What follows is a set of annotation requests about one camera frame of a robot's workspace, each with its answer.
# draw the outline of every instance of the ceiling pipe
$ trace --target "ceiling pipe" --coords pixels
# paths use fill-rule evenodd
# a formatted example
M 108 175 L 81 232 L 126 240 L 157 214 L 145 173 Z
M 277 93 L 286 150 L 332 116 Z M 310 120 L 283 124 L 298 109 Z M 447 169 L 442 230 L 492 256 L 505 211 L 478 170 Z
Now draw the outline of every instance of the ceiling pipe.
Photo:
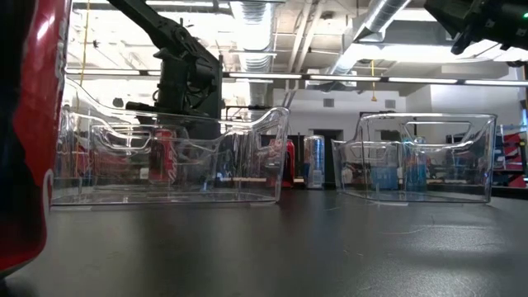
M 357 42 L 368 35 L 387 29 L 393 22 L 396 13 L 404 9 L 410 2 L 411 0 L 372 0 L 365 20 L 354 37 L 354 42 L 344 50 L 341 57 L 327 71 L 327 74 L 348 74 L 356 62 L 362 58 L 362 48 Z
M 302 20 L 300 21 L 299 28 L 297 29 L 297 34 L 295 35 L 295 41 L 294 41 L 294 47 L 291 51 L 290 60 L 288 61 L 288 65 L 286 66 L 286 72 L 290 73 L 294 68 L 295 59 L 297 58 L 297 53 L 299 52 L 300 43 L 303 41 L 304 37 L 304 31 L 306 31 L 306 24 L 308 23 L 308 19 L 310 17 L 310 9 L 312 8 L 312 2 L 307 1 L 304 3 L 303 7 L 303 15 Z M 295 83 L 295 87 L 299 88 L 299 82 Z M 292 91 L 290 90 L 290 80 L 286 80 L 285 84 L 285 96 L 284 101 L 282 102 L 282 106 L 286 105 L 286 102 L 290 100 L 290 93 Z
M 231 2 L 231 10 L 238 21 L 238 46 L 244 50 L 269 52 L 272 47 L 275 4 L 269 2 Z M 239 55 L 244 72 L 268 73 L 272 56 L 262 54 Z M 249 83 L 247 105 L 270 105 L 267 84 Z

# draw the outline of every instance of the fluorescent light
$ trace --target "fluorescent light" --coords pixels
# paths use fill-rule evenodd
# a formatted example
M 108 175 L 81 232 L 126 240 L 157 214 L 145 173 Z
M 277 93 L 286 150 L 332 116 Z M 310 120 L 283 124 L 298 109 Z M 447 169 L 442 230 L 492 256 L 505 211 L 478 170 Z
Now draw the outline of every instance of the fluorescent light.
M 528 51 L 511 47 L 507 51 L 500 50 L 500 47 L 497 46 L 494 50 L 498 51 L 493 57 L 495 62 L 508 62 L 508 61 L 526 61 L 528 60 Z
M 73 0 L 75 3 L 88 3 L 88 0 Z M 90 0 L 90 4 L 102 4 L 108 3 L 107 0 Z M 213 7 L 212 2 L 188 2 L 188 1 L 159 1 L 159 0 L 148 0 L 148 5 L 166 5 L 166 6 L 183 6 L 183 7 Z M 219 8 L 229 8 L 229 4 L 220 3 Z
M 310 80 L 342 82 L 379 82 L 381 78 L 361 77 L 353 75 L 310 75 Z
M 406 8 L 394 16 L 395 21 L 437 21 L 427 10 L 423 8 Z
M 188 2 L 188 1 L 156 1 L 148 0 L 148 5 L 168 5 L 168 6 L 187 6 L 187 7 L 213 7 L 212 2 Z M 229 8 L 227 3 L 219 3 L 219 8 Z
M 301 74 L 288 73 L 230 73 L 230 78 L 300 79 Z
M 237 54 L 237 55 L 252 55 L 252 56 L 277 56 L 277 53 L 275 52 L 259 52 L 259 51 L 245 51 L 245 50 L 229 50 L 230 54 Z
M 273 79 L 236 78 L 237 83 L 273 83 Z
M 465 81 L 466 85 L 495 86 L 495 87 L 528 87 L 528 81 L 500 81 L 500 80 L 472 80 Z
M 66 74 L 81 74 L 83 70 L 66 69 Z M 84 69 L 84 74 L 93 75 L 139 75 L 138 70 L 127 70 L 127 69 Z
M 456 79 L 445 78 L 389 78 L 392 83 L 435 83 L 435 84 L 454 84 Z
M 449 63 L 460 59 L 443 45 L 386 45 L 378 59 L 409 63 Z

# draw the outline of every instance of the soda can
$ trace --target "soda can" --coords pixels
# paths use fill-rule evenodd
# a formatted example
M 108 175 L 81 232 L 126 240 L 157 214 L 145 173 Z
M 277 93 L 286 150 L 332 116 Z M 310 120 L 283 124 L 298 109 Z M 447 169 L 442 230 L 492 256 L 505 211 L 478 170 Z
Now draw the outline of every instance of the soda can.
M 304 185 L 308 189 L 323 189 L 324 137 L 309 136 L 304 139 Z
M 0 1 L 0 283 L 37 257 L 48 236 L 70 8 Z
M 295 178 L 295 146 L 291 139 L 286 143 L 284 171 L 282 173 L 282 186 L 293 187 Z
M 173 184 L 177 174 L 177 154 L 173 141 L 176 132 L 169 129 L 156 129 L 149 158 L 148 180 L 152 183 Z

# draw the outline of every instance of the black table surface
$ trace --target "black table surface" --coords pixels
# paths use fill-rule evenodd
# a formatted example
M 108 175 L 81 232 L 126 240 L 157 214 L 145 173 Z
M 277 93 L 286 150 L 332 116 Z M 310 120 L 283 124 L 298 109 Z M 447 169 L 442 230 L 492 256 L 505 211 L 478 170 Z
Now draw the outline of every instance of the black table surface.
M 13 296 L 524 296 L 528 201 L 55 208 Z

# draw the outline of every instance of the ceiling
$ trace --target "ceiling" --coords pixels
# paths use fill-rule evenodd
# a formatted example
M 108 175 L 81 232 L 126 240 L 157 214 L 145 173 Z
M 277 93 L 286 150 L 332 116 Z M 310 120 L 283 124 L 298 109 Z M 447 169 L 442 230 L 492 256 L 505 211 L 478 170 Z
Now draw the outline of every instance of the ceiling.
M 81 68 L 83 56 L 86 54 L 86 69 L 160 69 L 160 60 L 153 57 L 158 49 L 152 45 L 147 34 L 112 5 L 104 0 L 91 0 L 90 11 L 88 11 L 87 0 L 73 0 L 73 2 L 68 43 L 68 68 Z M 351 19 L 366 12 L 369 2 L 369 0 L 327 0 L 323 3 L 324 17 L 317 23 L 310 44 L 311 50 L 306 55 L 301 71 L 305 72 L 309 68 L 327 68 L 336 62 L 342 51 L 343 32 L 351 24 Z M 417 8 L 423 6 L 424 2 L 425 0 L 412 1 L 407 10 L 416 11 Z M 222 54 L 224 71 L 240 70 L 238 54 L 234 52 L 240 50 L 237 46 L 237 23 L 231 15 L 228 2 L 221 2 L 216 13 L 212 13 L 211 7 L 207 6 L 183 7 L 174 5 L 174 1 L 169 0 L 155 1 L 155 3 L 156 5 L 151 5 L 155 10 L 165 17 L 178 22 L 182 21 L 188 31 L 198 38 L 200 43 L 213 55 Z M 276 56 L 273 60 L 272 72 L 280 73 L 287 69 L 304 4 L 304 0 L 288 0 L 276 6 L 272 50 Z M 89 18 L 85 49 L 84 34 L 87 16 Z M 451 72 L 443 71 L 447 69 L 446 65 L 449 65 L 446 63 L 425 63 L 429 60 L 434 59 L 423 59 L 419 63 L 397 59 L 374 59 L 374 75 L 408 77 L 465 75 L 463 72 L 457 73 L 452 69 Z M 470 74 L 474 75 L 472 77 L 483 76 L 484 73 L 484 77 L 487 78 L 500 78 L 501 73 L 504 73 L 503 69 L 506 68 L 504 63 L 494 62 L 475 63 L 471 67 L 479 69 Z M 359 62 L 353 71 L 361 75 L 371 75 L 372 65 L 368 62 Z M 155 88 L 156 83 L 146 82 L 146 85 L 152 85 L 152 88 Z M 371 83 L 358 83 L 358 88 L 370 89 Z M 380 84 L 377 88 L 402 91 L 404 88 L 409 89 L 409 85 Z M 226 96 L 235 98 L 243 95 L 228 94 Z

